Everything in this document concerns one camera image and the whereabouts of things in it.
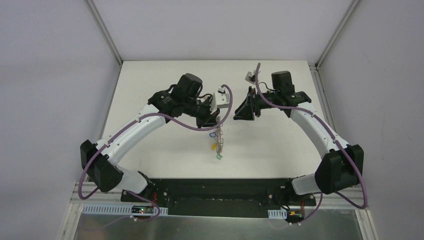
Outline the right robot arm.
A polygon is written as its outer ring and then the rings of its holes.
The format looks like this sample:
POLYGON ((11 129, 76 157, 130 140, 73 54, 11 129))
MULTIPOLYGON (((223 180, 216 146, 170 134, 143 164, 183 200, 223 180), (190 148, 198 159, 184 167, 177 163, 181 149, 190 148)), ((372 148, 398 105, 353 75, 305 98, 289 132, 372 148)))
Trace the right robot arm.
POLYGON ((295 91, 289 71, 271 74, 272 89, 266 92, 249 87, 244 102, 235 110, 234 120, 253 121, 264 109, 278 108, 292 119, 317 149, 321 162, 314 173, 290 180, 284 190, 284 200, 296 205, 305 194, 332 194, 360 184, 364 151, 339 137, 322 120, 311 98, 295 91))

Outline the large metal keyring with rings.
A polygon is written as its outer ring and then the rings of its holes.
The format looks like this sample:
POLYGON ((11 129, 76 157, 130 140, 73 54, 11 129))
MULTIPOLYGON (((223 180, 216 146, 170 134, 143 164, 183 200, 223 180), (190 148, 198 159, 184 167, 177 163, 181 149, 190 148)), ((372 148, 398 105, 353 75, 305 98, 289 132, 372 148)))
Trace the large metal keyring with rings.
POLYGON ((221 154, 224 148, 224 139, 223 139, 223 124, 219 124, 213 131, 214 140, 215 140, 215 151, 217 154, 221 154))

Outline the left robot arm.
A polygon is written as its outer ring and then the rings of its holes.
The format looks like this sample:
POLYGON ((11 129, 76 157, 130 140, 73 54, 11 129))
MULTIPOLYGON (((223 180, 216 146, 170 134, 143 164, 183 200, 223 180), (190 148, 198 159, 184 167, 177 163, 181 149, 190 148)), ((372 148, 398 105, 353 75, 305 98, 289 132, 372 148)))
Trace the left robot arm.
POLYGON ((147 104, 124 126, 94 143, 80 145, 82 176, 88 176, 96 189, 107 193, 114 188, 133 192, 140 202, 152 198, 153 189, 147 176, 119 165, 124 155, 147 135, 181 115, 196 119, 195 131, 210 131, 221 123, 220 110, 231 104, 231 93, 219 86, 214 93, 200 95, 203 81, 191 74, 183 74, 178 83, 152 95, 147 104))

